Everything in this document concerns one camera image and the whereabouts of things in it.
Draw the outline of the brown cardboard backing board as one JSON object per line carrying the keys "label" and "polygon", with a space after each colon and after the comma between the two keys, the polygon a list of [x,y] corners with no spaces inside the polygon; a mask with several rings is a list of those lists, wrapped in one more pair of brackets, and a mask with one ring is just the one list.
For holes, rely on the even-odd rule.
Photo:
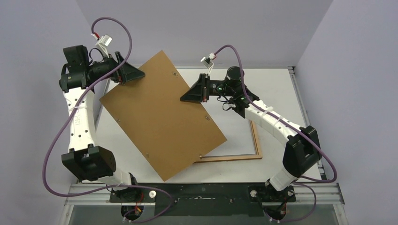
{"label": "brown cardboard backing board", "polygon": [[164,51],[140,70],[143,78],[118,84],[100,99],[117,124],[105,133],[116,144],[118,168],[148,163],[165,181],[227,139],[202,104],[180,101],[189,86]]}

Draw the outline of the printed plant photo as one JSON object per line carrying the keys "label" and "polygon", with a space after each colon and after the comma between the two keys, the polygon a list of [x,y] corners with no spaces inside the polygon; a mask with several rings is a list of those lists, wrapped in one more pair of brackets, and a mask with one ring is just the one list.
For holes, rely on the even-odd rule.
{"label": "printed plant photo", "polygon": [[227,110],[228,105],[215,98],[202,105],[227,138],[226,142],[206,154],[207,157],[255,154],[251,125],[247,119]]}

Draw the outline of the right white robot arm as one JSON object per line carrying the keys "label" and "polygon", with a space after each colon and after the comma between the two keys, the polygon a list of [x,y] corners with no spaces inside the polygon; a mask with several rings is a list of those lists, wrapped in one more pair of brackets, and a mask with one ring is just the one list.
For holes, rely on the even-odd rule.
{"label": "right white robot arm", "polygon": [[244,83],[244,71],[233,66],[223,80],[212,80],[210,74],[200,74],[198,80],[180,97],[180,101],[205,103],[211,96],[224,98],[229,110],[263,128],[284,147],[282,168],[265,182],[265,194],[271,201],[287,194],[291,184],[321,159],[320,144],[315,128],[303,127],[277,114]]}

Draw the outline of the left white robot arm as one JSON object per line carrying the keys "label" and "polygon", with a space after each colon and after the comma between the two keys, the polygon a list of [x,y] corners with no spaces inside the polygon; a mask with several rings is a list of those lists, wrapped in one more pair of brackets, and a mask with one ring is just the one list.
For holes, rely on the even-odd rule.
{"label": "left white robot arm", "polygon": [[142,195],[136,178],[117,168],[113,153],[98,145],[93,102],[94,90],[89,86],[103,75],[117,68],[109,75],[115,83],[140,79],[145,73],[124,60],[119,52],[115,58],[104,55],[100,62],[91,62],[89,52],[83,45],[63,49],[67,63],[61,71],[59,85],[68,104],[69,112],[75,112],[70,122],[68,152],[61,156],[62,164],[79,181],[99,181],[111,186],[111,194],[119,200],[134,202]]}

